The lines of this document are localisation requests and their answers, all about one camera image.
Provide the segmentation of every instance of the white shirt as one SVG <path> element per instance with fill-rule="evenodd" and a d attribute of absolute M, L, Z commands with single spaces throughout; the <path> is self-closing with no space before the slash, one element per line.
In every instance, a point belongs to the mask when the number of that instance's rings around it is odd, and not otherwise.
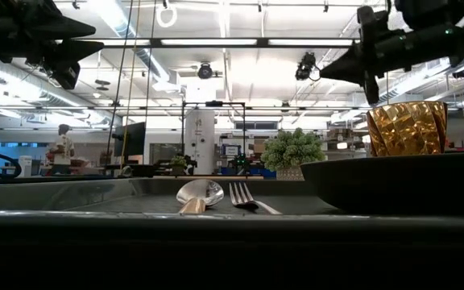
<path fill-rule="evenodd" d="M 66 135 L 60 135 L 56 140 L 56 145 L 63 146 L 64 153 L 55 153 L 53 164 L 71 165 L 71 150 L 74 150 L 73 141 Z"/>

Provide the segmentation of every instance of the silver fork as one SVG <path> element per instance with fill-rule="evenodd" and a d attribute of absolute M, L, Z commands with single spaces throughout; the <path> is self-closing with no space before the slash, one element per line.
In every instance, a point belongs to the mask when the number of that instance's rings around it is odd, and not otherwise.
<path fill-rule="evenodd" d="M 229 188 L 230 188 L 230 199 L 232 200 L 232 205 L 235 207 L 243 207 L 243 206 L 248 206 L 248 205 L 256 205 L 260 206 L 263 209 L 265 209 L 268 213 L 271 214 L 282 214 L 280 211 L 273 209 L 271 206 L 261 202 L 261 201 L 256 201 L 250 194 L 250 190 L 248 190 L 248 187 L 246 184 L 242 182 L 234 182 L 234 189 L 232 188 L 232 183 L 229 183 Z"/>

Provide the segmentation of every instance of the green plant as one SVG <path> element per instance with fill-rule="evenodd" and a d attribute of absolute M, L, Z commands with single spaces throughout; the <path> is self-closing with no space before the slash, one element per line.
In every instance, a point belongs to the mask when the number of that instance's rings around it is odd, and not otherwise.
<path fill-rule="evenodd" d="M 175 157 L 171 158 L 171 166 L 184 168 L 187 166 L 187 163 L 185 162 L 185 158 L 183 156 L 176 155 Z"/>
<path fill-rule="evenodd" d="M 276 139 L 269 139 L 265 144 L 261 160 L 271 171 L 325 160 L 318 137 L 313 133 L 304 134 L 301 128 L 296 128 L 294 133 L 280 131 Z"/>

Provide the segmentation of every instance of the spoon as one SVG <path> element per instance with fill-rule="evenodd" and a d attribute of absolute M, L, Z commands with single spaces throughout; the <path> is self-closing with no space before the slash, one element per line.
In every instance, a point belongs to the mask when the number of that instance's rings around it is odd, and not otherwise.
<path fill-rule="evenodd" d="M 178 191 L 176 199 L 184 206 L 179 213 L 203 213 L 206 206 L 217 204 L 225 193 L 212 180 L 193 180 Z"/>

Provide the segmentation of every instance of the gold glass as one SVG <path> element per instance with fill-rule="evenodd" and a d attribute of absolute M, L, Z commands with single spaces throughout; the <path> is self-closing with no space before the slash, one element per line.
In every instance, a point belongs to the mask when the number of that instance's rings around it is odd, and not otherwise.
<path fill-rule="evenodd" d="M 447 106 L 410 101 L 367 113 L 372 156 L 441 154 L 447 134 Z"/>

